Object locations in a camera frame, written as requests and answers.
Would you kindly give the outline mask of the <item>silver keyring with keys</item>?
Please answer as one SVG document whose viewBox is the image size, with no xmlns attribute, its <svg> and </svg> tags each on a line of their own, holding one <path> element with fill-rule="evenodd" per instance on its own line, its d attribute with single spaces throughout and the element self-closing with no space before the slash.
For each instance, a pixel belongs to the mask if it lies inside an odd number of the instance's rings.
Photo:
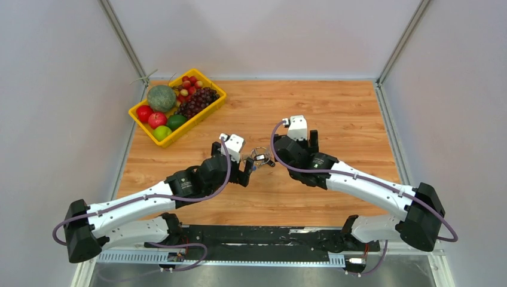
<svg viewBox="0 0 507 287">
<path fill-rule="evenodd" d="M 275 161 L 273 160 L 273 157 L 270 153 L 270 150 L 265 147 L 256 147 L 251 151 L 251 154 L 249 156 L 251 159 L 253 159 L 254 165 L 256 168 L 260 168 L 263 166 L 270 166 L 274 167 Z"/>
</svg>

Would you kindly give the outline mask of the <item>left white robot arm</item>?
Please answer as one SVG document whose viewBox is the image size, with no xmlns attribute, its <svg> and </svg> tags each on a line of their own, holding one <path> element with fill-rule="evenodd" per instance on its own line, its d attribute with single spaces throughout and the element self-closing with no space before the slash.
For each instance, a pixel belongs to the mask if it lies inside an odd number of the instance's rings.
<svg viewBox="0 0 507 287">
<path fill-rule="evenodd" d="M 66 246 L 68 261 L 80 263 L 98 256 L 105 249 L 119 244 L 164 243 L 177 247 L 183 239 L 179 222 L 171 216 L 141 222 L 140 218 L 157 212 L 210 200 L 220 194 L 228 183 L 246 187 L 253 161 L 240 170 L 241 152 L 245 141 L 238 135 L 221 134 L 212 144 L 210 158 L 198 166 L 175 172 L 165 180 L 120 199 L 87 204 L 83 199 L 72 202 L 63 222 L 65 240 L 53 239 Z"/>
</svg>

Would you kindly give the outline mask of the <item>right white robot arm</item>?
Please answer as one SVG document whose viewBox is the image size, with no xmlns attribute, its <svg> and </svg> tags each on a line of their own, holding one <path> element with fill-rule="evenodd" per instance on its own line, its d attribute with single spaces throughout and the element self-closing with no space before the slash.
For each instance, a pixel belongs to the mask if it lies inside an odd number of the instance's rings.
<svg viewBox="0 0 507 287">
<path fill-rule="evenodd" d="M 449 227 L 436 189 L 424 182 L 418 186 L 396 184 L 354 169 L 343 161 L 321 153 L 308 140 L 288 135 L 270 135 L 274 157 L 289 176 L 309 187 L 342 192 L 387 211 L 385 215 L 350 215 L 343 225 L 341 241 L 357 249 L 376 240 L 401 240 L 412 248 L 432 252 L 441 227 Z"/>
</svg>

